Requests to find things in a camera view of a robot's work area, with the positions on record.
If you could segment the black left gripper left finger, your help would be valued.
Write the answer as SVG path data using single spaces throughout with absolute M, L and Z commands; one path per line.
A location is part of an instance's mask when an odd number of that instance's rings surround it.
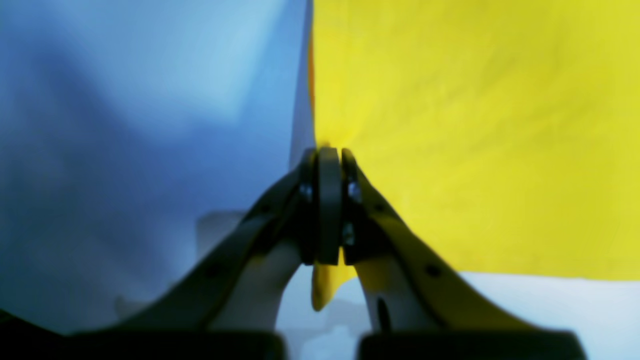
M 317 259 L 318 151 L 270 187 L 178 285 L 121 323 L 58 335 L 1 321 L 3 360 L 286 360 L 282 295 Z

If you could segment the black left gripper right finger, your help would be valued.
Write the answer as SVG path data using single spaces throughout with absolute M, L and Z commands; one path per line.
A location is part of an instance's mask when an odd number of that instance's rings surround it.
M 372 326 L 359 360 L 585 360 L 482 296 L 409 229 L 343 149 L 318 151 L 318 260 L 354 267 Z

